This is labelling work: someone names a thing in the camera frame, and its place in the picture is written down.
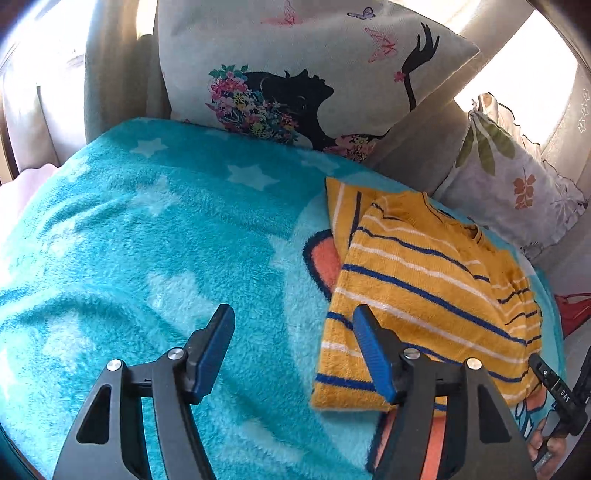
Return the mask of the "yellow striped knit sweater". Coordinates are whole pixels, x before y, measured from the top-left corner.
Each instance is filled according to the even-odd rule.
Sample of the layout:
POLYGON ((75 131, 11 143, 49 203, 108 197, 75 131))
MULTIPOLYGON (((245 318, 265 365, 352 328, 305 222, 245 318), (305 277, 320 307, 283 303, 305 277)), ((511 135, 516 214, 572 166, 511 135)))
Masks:
POLYGON ((424 193, 335 178, 325 192, 331 227, 304 248, 308 272, 329 299, 312 406, 387 409, 353 334, 359 305, 433 360, 480 359, 510 405, 537 390, 528 360, 542 347, 542 310, 510 251, 424 193))

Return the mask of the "red cloth item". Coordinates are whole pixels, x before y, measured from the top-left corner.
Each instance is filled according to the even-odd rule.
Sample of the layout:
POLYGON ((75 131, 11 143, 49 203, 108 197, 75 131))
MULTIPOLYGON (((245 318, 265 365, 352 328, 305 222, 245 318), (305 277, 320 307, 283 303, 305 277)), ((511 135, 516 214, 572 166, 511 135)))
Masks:
POLYGON ((564 337, 574 333, 590 319, 591 294, 589 292, 556 295, 555 301, 558 306, 564 337))

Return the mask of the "turquoise star fleece blanket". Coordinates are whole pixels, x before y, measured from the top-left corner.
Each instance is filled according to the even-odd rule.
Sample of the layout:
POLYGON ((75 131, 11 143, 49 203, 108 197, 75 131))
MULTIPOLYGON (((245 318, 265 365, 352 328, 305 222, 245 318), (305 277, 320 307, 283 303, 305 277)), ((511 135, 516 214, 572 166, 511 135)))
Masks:
MULTIPOLYGON (((304 248, 331 227, 329 178, 417 192, 333 155, 165 120, 124 122, 74 154, 1 240, 1 425, 24 458, 51 477, 108 361, 155 360, 228 304, 235 334, 194 411, 215 475, 369 478, 394 412, 311 405, 329 299, 304 248)), ((537 353, 563 370, 546 279, 476 226, 528 277, 537 353)), ((509 406, 529 434, 550 403, 538 381, 509 406)))

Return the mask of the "leaf print ruffled pillow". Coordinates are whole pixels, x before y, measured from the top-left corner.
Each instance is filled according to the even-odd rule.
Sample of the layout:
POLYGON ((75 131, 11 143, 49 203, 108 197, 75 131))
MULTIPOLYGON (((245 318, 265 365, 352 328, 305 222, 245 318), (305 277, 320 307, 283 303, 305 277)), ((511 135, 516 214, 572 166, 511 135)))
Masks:
POLYGON ((481 94, 467 119, 454 167, 433 197, 534 260, 576 225, 588 202, 494 95, 481 94))

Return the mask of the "beige curtain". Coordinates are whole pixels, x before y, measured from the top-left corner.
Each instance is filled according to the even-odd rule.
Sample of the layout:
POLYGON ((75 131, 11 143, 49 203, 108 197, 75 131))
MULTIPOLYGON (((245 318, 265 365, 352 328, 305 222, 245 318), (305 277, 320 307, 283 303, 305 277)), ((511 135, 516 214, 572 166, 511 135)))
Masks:
MULTIPOLYGON (((1 5, 1 178, 58 165, 83 143, 139 116, 171 110, 157 48, 158 23, 138 34, 136 1, 5 1, 1 5)), ((485 1, 463 33, 479 54, 435 90, 370 158, 410 186, 433 187, 459 135, 458 93, 527 19, 540 14, 590 77, 586 1, 485 1)))

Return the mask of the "woman silhouette floral cushion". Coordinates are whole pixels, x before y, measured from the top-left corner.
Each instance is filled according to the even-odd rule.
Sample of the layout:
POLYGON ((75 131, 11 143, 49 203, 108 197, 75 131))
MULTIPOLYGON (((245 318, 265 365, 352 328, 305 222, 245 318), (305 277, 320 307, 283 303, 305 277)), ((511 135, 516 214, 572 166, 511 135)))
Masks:
POLYGON ((162 1, 171 115, 366 161, 478 48, 390 1, 162 1))

